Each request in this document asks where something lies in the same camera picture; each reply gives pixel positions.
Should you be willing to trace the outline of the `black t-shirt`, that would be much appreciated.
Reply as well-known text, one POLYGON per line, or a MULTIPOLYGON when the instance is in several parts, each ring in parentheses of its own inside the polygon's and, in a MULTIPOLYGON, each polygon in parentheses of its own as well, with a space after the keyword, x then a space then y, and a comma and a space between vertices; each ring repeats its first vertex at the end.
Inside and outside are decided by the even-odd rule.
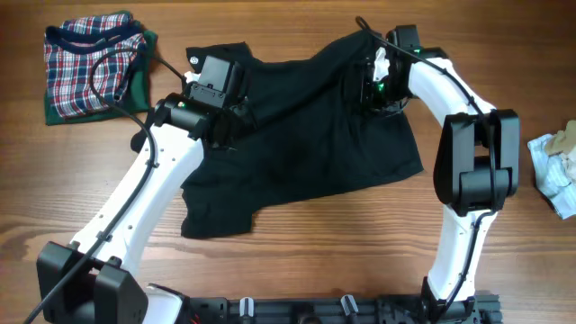
POLYGON ((259 210, 405 180, 422 170, 403 113, 368 112, 361 83, 376 53, 363 31, 305 60, 266 63, 244 43, 189 47, 194 70, 209 56, 248 74, 242 111, 254 125, 228 148, 210 148, 183 183, 181 234, 212 239, 250 232, 259 210))

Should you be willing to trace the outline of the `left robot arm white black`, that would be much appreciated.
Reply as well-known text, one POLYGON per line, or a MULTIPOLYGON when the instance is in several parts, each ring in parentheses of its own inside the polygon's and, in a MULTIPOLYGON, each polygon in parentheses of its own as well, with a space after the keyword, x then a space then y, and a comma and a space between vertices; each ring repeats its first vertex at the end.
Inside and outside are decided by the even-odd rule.
POLYGON ((177 323, 185 297, 135 279, 143 249, 159 218, 208 148, 224 149, 250 127, 237 107, 245 69, 208 56, 153 109, 146 139, 127 174, 101 210, 69 243, 47 243, 37 259, 41 301, 26 322, 177 323))

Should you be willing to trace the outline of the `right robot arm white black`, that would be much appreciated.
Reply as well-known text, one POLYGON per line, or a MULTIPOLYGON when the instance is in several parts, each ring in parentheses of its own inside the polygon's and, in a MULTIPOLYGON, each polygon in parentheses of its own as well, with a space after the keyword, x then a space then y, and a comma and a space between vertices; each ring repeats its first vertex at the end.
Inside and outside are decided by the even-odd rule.
POLYGON ((363 107, 393 116, 418 98, 442 128, 433 185, 443 223, 418 299, 418 320, 463 323, 480 311, 474 278, 490 226, 518 189, 519 117, 481 99, 442 49, 420 44, 416 26, 381 35, 364 18, 355 21, 378 43, 366 64, 363 107))

